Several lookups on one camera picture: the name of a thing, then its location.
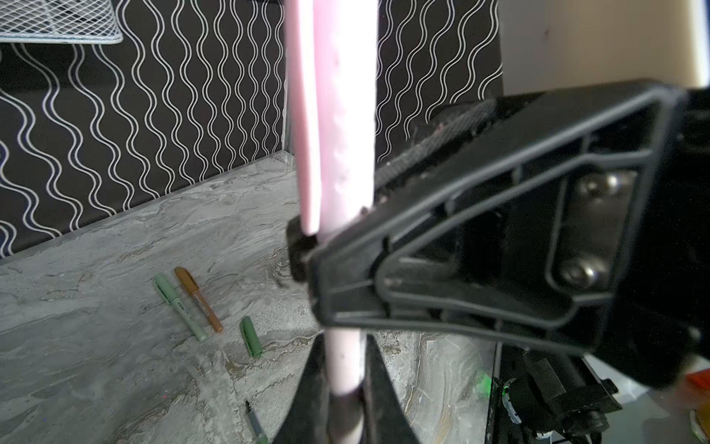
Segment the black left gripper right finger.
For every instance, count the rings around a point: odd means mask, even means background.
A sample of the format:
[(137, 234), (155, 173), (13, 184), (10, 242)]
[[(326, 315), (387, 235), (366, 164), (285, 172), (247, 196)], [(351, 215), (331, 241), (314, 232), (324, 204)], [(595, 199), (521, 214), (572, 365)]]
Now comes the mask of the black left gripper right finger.
[(418, 443), (399, 403), (383, 355), (373, 335), (365, 345), (363, 443)]

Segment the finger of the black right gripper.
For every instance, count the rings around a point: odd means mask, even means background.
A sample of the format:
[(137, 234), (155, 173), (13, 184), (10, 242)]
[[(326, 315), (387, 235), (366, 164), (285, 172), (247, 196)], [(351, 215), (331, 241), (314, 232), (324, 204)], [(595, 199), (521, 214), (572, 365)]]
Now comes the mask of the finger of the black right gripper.
[(290, 220), (292, 277), (326, 327), (593, 351), (684, 108), (652, 81), (449, 105), (353, 222), (320, 241)]

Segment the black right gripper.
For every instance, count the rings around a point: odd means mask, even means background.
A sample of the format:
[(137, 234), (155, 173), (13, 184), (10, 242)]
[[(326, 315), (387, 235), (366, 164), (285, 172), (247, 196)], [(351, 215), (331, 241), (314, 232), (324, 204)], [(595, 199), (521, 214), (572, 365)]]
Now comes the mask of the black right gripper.
[(595, 356), (638, 383), (673, 385), (709, 356), (709, 92), (690, 93), (628, 274)]

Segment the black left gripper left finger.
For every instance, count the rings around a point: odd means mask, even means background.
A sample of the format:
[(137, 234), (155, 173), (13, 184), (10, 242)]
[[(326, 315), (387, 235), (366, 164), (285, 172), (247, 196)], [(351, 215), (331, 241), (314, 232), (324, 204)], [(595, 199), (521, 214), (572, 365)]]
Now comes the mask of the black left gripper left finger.
[(325, 335), (320, 334), (312, 343), (290, 410), (272, 443), (329, 443), (329, 403)]

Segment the light green pen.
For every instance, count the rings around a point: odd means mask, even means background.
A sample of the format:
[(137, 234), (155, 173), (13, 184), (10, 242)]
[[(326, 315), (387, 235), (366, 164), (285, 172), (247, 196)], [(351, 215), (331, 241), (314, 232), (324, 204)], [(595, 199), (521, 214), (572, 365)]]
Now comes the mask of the light green pen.
[(198, 340), (198, 342), (205, 342), (207, 339), (205, 331), (195, 321), (190, 314), (190, 311), (181, 301), (179, 294), (168, 280), (168, 277), (163, 273), (156, 274), (153, 277), (153, 286), (155, 286), (163, 300), (176, 311), (177, 315), (187, 326), (196, 340)]

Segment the pink pen cap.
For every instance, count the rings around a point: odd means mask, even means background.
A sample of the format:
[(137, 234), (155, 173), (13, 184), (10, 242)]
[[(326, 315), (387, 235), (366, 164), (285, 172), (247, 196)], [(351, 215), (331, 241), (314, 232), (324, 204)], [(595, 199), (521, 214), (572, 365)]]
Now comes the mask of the pink pen cap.
[(283, 6), (301, 231), (324, 242), (373, 204), (378, 4)]

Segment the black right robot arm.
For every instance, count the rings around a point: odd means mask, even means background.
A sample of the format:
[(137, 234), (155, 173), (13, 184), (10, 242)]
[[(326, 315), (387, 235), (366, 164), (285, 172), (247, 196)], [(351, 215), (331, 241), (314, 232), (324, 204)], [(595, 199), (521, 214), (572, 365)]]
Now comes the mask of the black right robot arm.
[(288, 223), (325, 327), (498, 342), (486, 441), (598, 443), (619, 384), (709, 355), (709, 92), (608, 83), (442, 105), (332, 240)]

